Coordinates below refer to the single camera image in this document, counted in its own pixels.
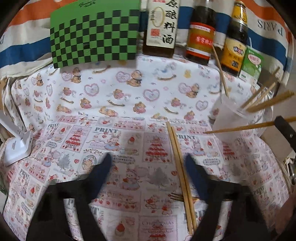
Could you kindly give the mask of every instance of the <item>white device base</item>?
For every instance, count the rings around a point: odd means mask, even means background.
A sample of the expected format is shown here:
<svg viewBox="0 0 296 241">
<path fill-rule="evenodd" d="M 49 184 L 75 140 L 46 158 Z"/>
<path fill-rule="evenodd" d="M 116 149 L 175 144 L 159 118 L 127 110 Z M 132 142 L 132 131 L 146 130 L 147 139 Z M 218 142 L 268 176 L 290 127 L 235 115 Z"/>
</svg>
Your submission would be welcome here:
<svg viewBox="0 0 296 241">
<path fill-rule="evenodd" d="M 31 153 L 33 132 L 27 131 L 22 139 L 16 137 L 8 141 L 4 153 L 4 165 L 9 166 Z"/>
</svg>

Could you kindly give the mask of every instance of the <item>translucent cup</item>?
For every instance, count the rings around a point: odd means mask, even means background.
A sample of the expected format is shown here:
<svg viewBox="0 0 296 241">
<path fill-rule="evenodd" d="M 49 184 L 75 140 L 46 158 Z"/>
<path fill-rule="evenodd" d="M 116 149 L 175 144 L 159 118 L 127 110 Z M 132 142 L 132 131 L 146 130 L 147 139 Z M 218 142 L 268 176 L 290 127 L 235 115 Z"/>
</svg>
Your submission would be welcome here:
<svg viewBox="0 0 296 241">
<path fill-rule="evenodd" d="M 240 105 L 234 103 L 225 94 L 221 98 L 222 103 L 213 125 L 213 131 L 246 126 L 254 118 L 254 114 L 242 110 Z M 223 142 L 233 143 L 240 136 L 240 131 L 215 133 L 215 136 Z"/>
</svg>

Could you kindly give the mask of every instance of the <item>green juice box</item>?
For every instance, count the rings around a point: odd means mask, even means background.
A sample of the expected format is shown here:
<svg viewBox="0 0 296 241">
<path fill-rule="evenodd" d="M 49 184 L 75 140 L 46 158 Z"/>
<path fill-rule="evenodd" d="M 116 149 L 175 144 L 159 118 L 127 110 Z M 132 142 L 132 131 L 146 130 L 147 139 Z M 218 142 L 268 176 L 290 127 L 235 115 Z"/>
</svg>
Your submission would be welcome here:
<svg viewBox="0 0 296 241">
<path fill-rule="evenodd" d="M 251 85 L 256 85 L 261 73 L 263 60 L 262 55 L 247 46 L 239 78 Z"/>
</svg>

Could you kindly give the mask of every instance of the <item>soy sauce bottle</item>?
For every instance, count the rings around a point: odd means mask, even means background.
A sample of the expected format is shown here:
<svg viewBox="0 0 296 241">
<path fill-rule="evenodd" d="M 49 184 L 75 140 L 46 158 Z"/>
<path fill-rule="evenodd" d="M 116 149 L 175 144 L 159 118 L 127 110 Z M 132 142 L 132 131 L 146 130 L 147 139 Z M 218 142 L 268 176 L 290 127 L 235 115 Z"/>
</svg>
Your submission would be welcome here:
<svg viewBox="0 0 296 241">
<path fill-rule="evenodd" d="M 185 58 L 198 64 L 207 65 L 212 52 L 216 27 L 216 12 L 213 0 L 198 0 L 193 10 L 187 39 Z"/>
<path fill-rule="evenodd" d="M 148 0 L 148 26 L 143 54 L 172 58 L 174 54 L 180 0 Z"/>
<path fill-rule="evenodd" d="M 242 1 L 236 1 L 232 12 L 232 19 L 228 26 L 221 60 L 223 71 L 238 76 L 247 49 L 247 40 L 246 6 Z"/>
</svg>

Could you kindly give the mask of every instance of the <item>bottle label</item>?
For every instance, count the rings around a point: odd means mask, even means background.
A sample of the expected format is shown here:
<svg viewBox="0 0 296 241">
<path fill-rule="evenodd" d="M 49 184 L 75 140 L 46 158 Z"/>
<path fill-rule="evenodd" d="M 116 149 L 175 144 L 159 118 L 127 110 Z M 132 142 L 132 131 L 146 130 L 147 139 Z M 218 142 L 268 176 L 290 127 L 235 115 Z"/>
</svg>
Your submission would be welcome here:
<svg viewBox="0 0 296 241">
<path fill-rule="evenodd" d="M 234 71 L 240 71 L 246 49 L 246 45 L 227 37 L 225 40 L 221 64 Z"/>
<path fill-rule="evenodd" d="M 146 45 L 174 48 L 180 0 L 149 0 Z"/>
<path fill-rule="evenodd" d="M 210 59 L 215 29 L 203 23 L 190 23 L 187 54 Z"/>
<path fill-rule="evenodd" d="M 231 17 L 237 22 L 240 22 L 246 26 L 248 24 L 246 9 L 243 8 L 240 4 L 234 5 Z"/>
</svg>

